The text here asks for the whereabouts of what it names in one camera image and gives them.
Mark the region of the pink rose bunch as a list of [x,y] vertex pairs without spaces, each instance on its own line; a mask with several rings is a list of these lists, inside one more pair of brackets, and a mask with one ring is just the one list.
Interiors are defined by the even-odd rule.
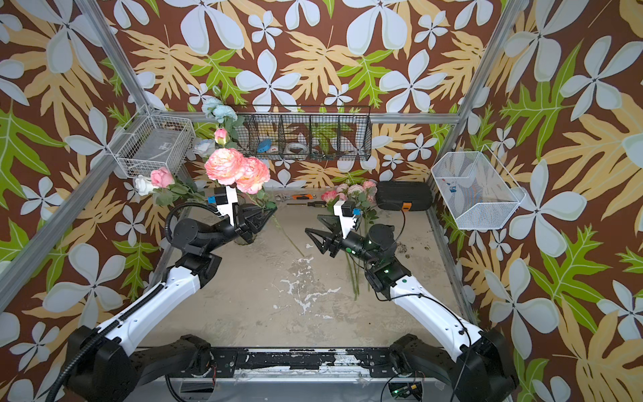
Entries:
[[[204,160],[204,169],[208,179],[216,185],[213,189],[224,186],[236,189],[239,201],[237,208],[248,208],[251,204],[265,208],[277,207],[274,198],[265,190],[265,185],[271,178],[271,172],[256,157],[246,157],[233,147],[220,147],[217,144],[214,153]],[[207,205],[215,213],[214,207],[209,206],[208,201]],[[279,224],[276,213],[270,220]],[[231,228],[227,219],[221,219],[221,223],[225,228]]]

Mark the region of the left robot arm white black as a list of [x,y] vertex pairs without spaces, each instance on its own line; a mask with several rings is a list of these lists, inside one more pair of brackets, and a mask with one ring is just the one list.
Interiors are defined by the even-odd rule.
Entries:
[[159,283],[114,318],[72,333],[65,365],[48,390],[48,401],[63,389],[86,401],[123,401],[135,388],[159,377],[208,370],[211,346],[196,336],[145,350],[139,345],[174,308],[214,278],[222,261],[215,249],[237,238],[252,243],[276,211],[232,200],[200,207],[219,216],[219,222],[207,225],[185,218],[166,224],[167,239],[182,252],[181,258]]

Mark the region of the pale pink carnation stem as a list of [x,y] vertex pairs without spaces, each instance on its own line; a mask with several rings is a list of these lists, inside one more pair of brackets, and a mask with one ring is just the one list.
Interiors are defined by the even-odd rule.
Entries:
[[[358,188],[356,184],[353,186],[350,186],[348,188],[347,197],[348,197],[348,201],[352,201],[355,203],[355,206],[357,209],[363,208],[361,206],[361,201],[363,199],[362,188]],[[351,281],[351,287],[353,290],[353,300],[357,301],[360,294],[357,263],[354,261],[353,258],[351,258],[351,256],[347,257],[347,263],[348,263],[348,273]]]

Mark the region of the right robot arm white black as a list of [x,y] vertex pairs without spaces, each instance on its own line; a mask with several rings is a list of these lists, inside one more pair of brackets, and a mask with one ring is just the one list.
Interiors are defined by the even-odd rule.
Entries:
[[433,296],[396,257],[395,228],[375,224],[366,236],[353,219],[319,216],[325,229],[307,228],[321,253],[343,252],[363,263],[363,273],[379,301],[392,302],[410,314],[437,342],[407,334],[393,343],[389,355],[398,375],[425,375],[449,385],[459,401],[504,401],[519,385],[507,340],[485,331]]

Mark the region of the pink rose cluster stem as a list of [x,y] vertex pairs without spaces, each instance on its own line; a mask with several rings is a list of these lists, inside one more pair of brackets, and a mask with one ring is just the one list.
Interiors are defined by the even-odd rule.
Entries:
[[364,188],[365,201],[362,202],[364,217],[368,223],[373,224],[378,219],[377,213],[377,183],[373,180],[367,180],[362,184]]

